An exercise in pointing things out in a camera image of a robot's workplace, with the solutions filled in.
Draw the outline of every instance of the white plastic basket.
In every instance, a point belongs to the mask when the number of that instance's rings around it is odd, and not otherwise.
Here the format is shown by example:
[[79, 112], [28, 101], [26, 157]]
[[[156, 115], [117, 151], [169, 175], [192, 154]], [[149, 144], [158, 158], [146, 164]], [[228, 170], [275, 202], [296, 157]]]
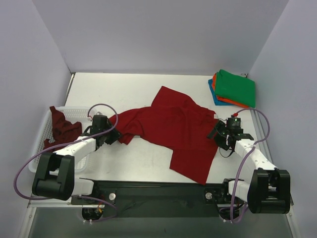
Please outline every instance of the white plastic basket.
[[[90, 120], [87, 119], [87, 112], [89, 110], [88, 107], [58, 107], [56, 110], [64, 113], [67, 121], [71, 123], [75, 123], [77, 121], [82, 124], [82, 131], [84, 131], [88, 126], [92, 124]], [[97, 111], [92, 109], [90, 115], [96, 114]], [[49, 139], [50, 142], [53, 142], [53, 134], [52, 134], [52, 114], [51, 111], [48, 110], [46, 113], [42, 125], [40, 127], [39, 134], [36, 138], [36, 142], [33, 147], [32, 155], [37, 154], [44, 148], [44, 140]], [[29, 170], [31, 172], [36, 172], [38, 167], [40, 156], [35, 158], [29, 163]], [[89, 155], [84, 157], [81, 161], [79, 161], [75, 165], [75, 173], [83, 172], [88, 164]], [[58, 171], [50, 172], [51, 174], [57, 174]]]

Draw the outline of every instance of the black joint housing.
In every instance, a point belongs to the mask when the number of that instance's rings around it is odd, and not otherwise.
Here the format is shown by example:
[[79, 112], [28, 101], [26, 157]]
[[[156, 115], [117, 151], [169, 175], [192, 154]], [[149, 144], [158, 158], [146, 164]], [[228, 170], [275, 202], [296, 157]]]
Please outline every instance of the black joint housing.
[[229, 130], [241, 129], [241, 118], [228, 118], [227, 128]]
[[289, 212], [291, 204], [291, 178], [286, 170], [254, 170], [248, 192], [252, 213]]
[[[75, 161], [70, 155], [44, 153], [35, 173], [32, 192], [34, 195], [67, 200], [74, 190]], [[50, 171], [59, 169], [58, 175]]]
[[[104, 115], [94, 115], [93, 124], [90, 129], [90, 135], [101, 133], [103, 131], [109, 130], [112, 127], [113, 125], [108, 117]], [[101, 147], [104, 143], [111, 145], [121, 136], [122, 134], [114, 128], [109, 133], [96, 137], [96, 149], [99, 149], [99, 147]]]

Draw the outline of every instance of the red cloth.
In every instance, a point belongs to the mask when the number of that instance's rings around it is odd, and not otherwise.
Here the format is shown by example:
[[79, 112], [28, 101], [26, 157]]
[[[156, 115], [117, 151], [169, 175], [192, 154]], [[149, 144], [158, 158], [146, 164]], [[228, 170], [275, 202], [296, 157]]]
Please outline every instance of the red cloth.
[[66, 120], [64, 113], [56, 110], [54, 106], [50, 107], [50, 111], [52, 113], [52, 133], [55, 141], [50, 143], [50, 140], [46, 139], [44, 141], [44, 149], [54, 145], [72, 142], [81, 135], [82, 126], [80, 122], [70, 123]]
[[119, 114], [116, 127], [129, 144], [135, 135], [173, 150], [170, 169], [206, 184], [217, 151], [214, 140], [207, 139], [217, 123], [215, 112], [198, 106], [189, 96], [161, 87], [151, 107]]

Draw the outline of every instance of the gray wall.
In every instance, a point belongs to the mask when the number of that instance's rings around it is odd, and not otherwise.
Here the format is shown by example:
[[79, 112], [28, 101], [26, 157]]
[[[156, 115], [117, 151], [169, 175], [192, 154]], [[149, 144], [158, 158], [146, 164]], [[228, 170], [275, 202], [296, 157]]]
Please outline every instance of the gray wall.
[[290, 0], [256, 60], [258, 108], [268, 116], [273, 161], [291, 173], [304, 237], [316, 237], [317, 1]]
[[[0, 236], [14, 238], [28, 204], [13, 191], [14, 175], [48, 107], [64, 102], [70, 73], [31, 0], [0, 1], [0, 32]], [[28, 195], [32, 176], [26, 169], [19, 180]]]
[[249, 72], [288, 0], [33, 0], [71, 71]]

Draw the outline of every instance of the red shirt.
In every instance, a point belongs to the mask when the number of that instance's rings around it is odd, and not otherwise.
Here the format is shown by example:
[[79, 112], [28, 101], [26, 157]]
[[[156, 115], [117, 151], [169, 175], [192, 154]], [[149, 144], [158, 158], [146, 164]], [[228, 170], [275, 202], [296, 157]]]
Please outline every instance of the red shirt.
[[173, 150], [170, 169], [206, 184], [217, 151], [214, 140], [207, 139], [217, 123], [215, 112], [198, 106], [189, 96], [161, 87], [151, 107], [119, 114], [116, 129], [129, 144], [135, 135]]

